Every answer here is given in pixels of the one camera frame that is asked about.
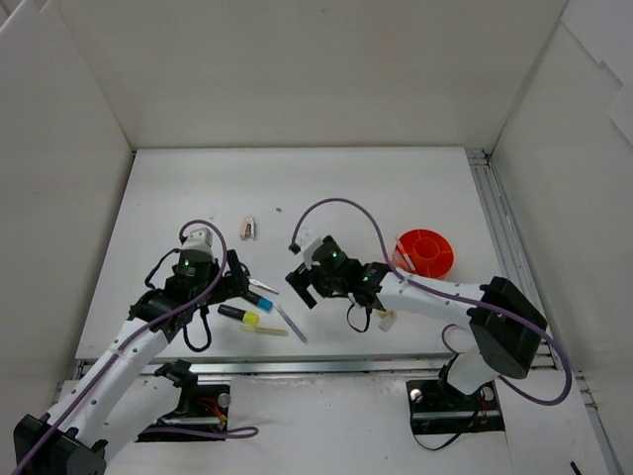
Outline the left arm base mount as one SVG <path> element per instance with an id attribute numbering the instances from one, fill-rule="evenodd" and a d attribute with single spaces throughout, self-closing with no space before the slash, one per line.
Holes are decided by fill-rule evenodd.
<path id="1" fill-rule="evenodd" d="M 182 393 L 176 408 L 159 417 L 136 442 L 211 442 L 209 438 L 228 429 L 230 386 L 228 382 L 205 382 L 190 370 L 191 364 L 177 360 L 161 365 L 153 376 L 168 379 Z"/>

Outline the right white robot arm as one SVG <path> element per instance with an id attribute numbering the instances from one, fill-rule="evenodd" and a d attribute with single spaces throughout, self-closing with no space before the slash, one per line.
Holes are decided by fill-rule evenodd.
<path id="1" fill-rule="evenodd" d="M 547 323 L 507 279 L 481 285 L 433 281 L 350 258 L 330 236 L 308 237 L 289 249 L 302 262 L 286 280 L 309 308 L 317 297 L 347 298 L 366 312 L 409 312 L 472 334 L 474 347 L 440 372 L 437 394 L 444 405 L 463 406 L 499 376 L 527 377 Z"/>

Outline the pale yellow pen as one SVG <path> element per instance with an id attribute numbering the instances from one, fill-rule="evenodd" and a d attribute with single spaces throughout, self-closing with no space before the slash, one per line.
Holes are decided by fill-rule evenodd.
<path id="1" fill-rule="evenodd" d="M 251 326 L 251 325 L 242 325 L 240 329 L 246 333 L 262 334 L 262 335 L 276 336 L 276 337 L 288 336 L 288 332 L 282 329 L 271 329 L 271 328 Z"/>

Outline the orange pen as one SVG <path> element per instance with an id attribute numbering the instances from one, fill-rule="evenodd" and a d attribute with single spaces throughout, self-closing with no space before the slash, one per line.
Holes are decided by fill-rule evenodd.
<path id="1" fill-rule="evenodd" d="M 408 265 L 407 259 L 397 249 L 393 251 L 392 262 L 396 267 L 406 272 L 410 272 L 410 266 Z"/>

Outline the purple pen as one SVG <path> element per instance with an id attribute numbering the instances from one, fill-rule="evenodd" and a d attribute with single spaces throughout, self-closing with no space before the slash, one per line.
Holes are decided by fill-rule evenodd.
<path id="1" fill-rule="evenodd" d="M 297 338 L 303 343 L 308 344 L 308 338 L 301 331 L 301 329 L 297 326 L 297 324 L 292 320 L 292 318 L 284 311 L 279 305 L 275 306 L 276 311 L 279 313 L 284 322 L 288 325 L 288 327 L 293 331 L 293 333 L 297 336 Z"/>

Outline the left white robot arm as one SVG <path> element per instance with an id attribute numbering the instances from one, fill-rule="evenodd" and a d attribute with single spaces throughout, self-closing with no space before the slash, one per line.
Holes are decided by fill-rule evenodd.
<path id="1" fill-rule="evenodd" d="M 74 389 L 39 418 L 24 416 L 13 438 L 17 474 L 103 474 L 114 458 L 165 416 L 183 417 L 198 402 L 198 377 L 178 359 L 144 382 L 141 371 L 186 330 L 247 288 L 235 250 L 215 258 L 207 244 L 182 248 L 164 287 L 130 308 L 110 347 Z"/>

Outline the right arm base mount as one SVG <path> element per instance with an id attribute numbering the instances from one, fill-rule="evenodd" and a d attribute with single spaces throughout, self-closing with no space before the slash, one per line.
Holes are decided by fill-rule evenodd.
<path id="1" fill-rule="evenodd" d="M 437 452 L 465 434 L 505 432 L 505 422 L 493 382 L 471 395 L 452 389 L 442 368 L 435 379 L 406 381 L 408 424 L 414 441 Z"/>

